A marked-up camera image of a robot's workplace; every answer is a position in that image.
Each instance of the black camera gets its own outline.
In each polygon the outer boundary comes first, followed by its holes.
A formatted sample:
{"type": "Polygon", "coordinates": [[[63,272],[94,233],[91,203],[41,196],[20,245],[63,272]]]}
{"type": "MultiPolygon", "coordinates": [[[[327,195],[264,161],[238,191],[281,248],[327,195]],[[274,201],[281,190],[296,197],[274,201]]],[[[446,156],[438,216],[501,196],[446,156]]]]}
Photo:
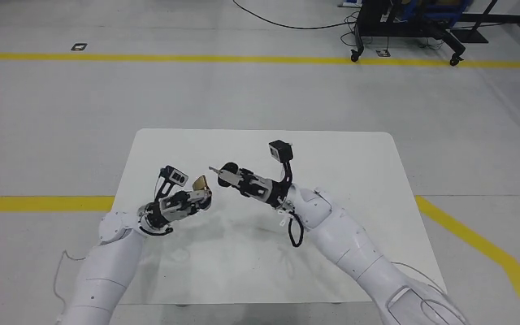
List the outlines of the black camera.
{"type": "Polygon", "coordinates": [[[293,148],[287,142],[281,140],[272,141],[269,143],[269,150],[271,156],[280,163],[288,163],[293,159],[293,148]]]}

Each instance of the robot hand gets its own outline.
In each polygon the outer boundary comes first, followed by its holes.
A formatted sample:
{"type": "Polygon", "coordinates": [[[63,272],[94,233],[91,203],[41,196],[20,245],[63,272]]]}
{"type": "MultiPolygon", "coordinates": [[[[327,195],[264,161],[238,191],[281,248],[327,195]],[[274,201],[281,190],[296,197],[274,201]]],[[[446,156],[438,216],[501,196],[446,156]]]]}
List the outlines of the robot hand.
{"type": "Polygon", "coordinates": [[[342,271],[349,274],[370,296],[385,325],[467,325],[468,322],[440,288],[405,275],[375,247],[365,229],[323,190],[300,189],[292,183],[289,161],[291,145],[280,140],[271,142],[271,155],[284,166],[282,181],[263,178],[234,162],[226,163],[218,174],[219,185],[232,186],[245,197],[265,202],[283,210],[303,229],[318,250],[342,271]]]}
{"type": "Polygon", "coordinates": [[[205,176],[193,183],[193,191],[179,191],[171,196],[168,195],[174,185],[184,186],[188,177],[166,166],[159,174],[161,178],[162,185],[153,202],[134,214],[110,212],[102,218],[99,244],[83,261],[63,324],[107,325],[136,274],[145,238],[165,236],[173,232],[171,222],[209,209],[212,193],[205,176]]]}

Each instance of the white cable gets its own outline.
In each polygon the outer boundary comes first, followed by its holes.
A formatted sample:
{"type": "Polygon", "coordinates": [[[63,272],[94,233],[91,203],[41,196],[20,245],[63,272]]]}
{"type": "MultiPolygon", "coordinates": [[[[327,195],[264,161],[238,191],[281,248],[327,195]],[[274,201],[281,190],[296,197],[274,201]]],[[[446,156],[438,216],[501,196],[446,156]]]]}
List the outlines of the white cable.
{"type": "Polygon", "coordinates": [[[428,279],[430,282],[432,282],[434,286],[431,286],[429,285],[430,287],[432,287],[434,290],[436,290],[444,299],[446,299],[447,302],[449,302],[450,304],[453,305],[453,307],[455,307],[457,309],[457,311],[459,313],[461,313],[461,316],[462,317],[459,317],[457,315],[457,313],[455,313],[453,310],[451,310],[448,306],[446,306],[445,304],[443,304],[442,302],[440,301],[437,301],[437,300],[433,300],[433,299],[422,299],[421,298],[421,310],[422,312],[424,313],[424,310],[423,310],[423,304],[427,304],[428,302],[432,302],[434,304],[437,304],[439,306],[442,306],[444,307],[446,310],[449,310],[449,312],[455,316],[462,324],[464,325],[470,325],[470,323],[468,322],[468,318],[464,315],[464,313],[462,313],[462,311],[460,310],[460,308],[457,307],[457,305],[455,305],[455,303],[451,300],[451,298],[446,294],[446,292],[444,292],[444,290],[433,280],[431,279],[428,275],[425,275],[424,273],[422,273],[421,271],[419,271],[418,269],[416,269],[415,267],[413,266],[410,266],[406,263],[401,263],[401,262],[392,262],[392,264],[396,264],[396,265],[402,265],[403,267],[408,267],[409,269],[413,270],[413,271],[416,271],[417,273],[419,273],[420,275],[424,276],[426,279],[428,279]]]}
{"type": "Polygon", "coordinates": [[[401,262],[392,262],[392,264],[402,265],[403,267],[408,267],[409,269],[412,269],[412,270],[416,271],[417,273],[419,273],[420,275],[422,275],[426,279],[428,279],[428,281],[432,282],[443,294],[446,294],[446,292],[444,292],[444,290],[433,279],[431,279],[428,275],[425,275],[424,273],[422,273],[421,271],[419,271],[415,267],[410,266],[410,265],[408,265],[406,263],[401,263],[401,262]]]}
{"type": "Polygon", "coordinates": [[[58,316],[58,319],[56,320],[56,324],[59,324],[62,322],[62,316],[63,314],[65,313],[65,311],[67,310],[67,302],[65,301],[65,299],[63,299],[63,297],[61,297],[59,295],[59,293],[56,291],[56,282],[58,282],[58,274],[59,274],[59,269],[60,267],[62,266],[62,262],[63,262],[63,257],[64,256],[67,256],[68,259],[72,260],[72,261],[83,261],[85,258],[72,258],[67,250],[65,249],[63,252],[62,252],[62,257],[59,259],[59,262],[58,262],[58,267],[56,268],[56,273],[54,274],[54,282],[53,282],[53,292],[54,292],[54,295],[62,301],[63,303],[63,309],[62,309],[62,313],[58,316]]]}

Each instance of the gold object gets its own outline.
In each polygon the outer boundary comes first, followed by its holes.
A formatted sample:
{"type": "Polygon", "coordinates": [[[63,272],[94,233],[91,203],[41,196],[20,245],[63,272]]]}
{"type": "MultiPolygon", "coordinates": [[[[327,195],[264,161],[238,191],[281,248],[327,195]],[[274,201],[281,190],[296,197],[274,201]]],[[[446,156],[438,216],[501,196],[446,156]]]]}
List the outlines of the gold object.
{"type": "Polygon", "coordinates": [[[206,181],[206,177],[202,175],[201,177],[197,178],[193,182],[193,191],[199,191],[199,190],[209,190],[210,187],[208,186],[208,182],[206,181]]]}

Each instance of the metal stand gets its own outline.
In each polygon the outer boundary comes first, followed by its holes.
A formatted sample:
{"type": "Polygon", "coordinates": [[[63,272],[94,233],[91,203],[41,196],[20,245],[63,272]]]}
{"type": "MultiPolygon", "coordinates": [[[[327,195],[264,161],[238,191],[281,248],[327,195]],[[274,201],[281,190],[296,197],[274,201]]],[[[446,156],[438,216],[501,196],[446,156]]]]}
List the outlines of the metal stand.
{"type": "Polygon", "coordinates": [[[482,36],[479,31],[477,31],[477,28],[479,28],[480,24],[487,18],[489,11],[493,9],[497,1],[498,0],[492,0],[489,5],[487,5],[486,10],[480,16],[479,20],[474,24],[471,30],[453,29],[452,34],[462,43],[489,43],[489,41],[484,36],[482,36]]]}
{"type": "Polygon", "coordinates": [[[351,50],[350,59],[353,62],[359,60],[365,46],[362,37],[432,37],[436,40],[442,40],[453,50],[452,58],[449,64],[458,65],[462,61],[461,55],[466,50],[452,34],[446,31],[446,28],[438,25],[435,21],[424,19],[423,15],[426,10],[428,1],[423,1],[419,7],[416,16],[407,22],[394,22],[397,8],[402,0],[394,0],[394,4],[386,21],[382,22],[381,17],[387,10],[385,0],[365,0],[362,9],[359,12],[354,27],[354,37],[356,39],[356,50],[351,50]]]}

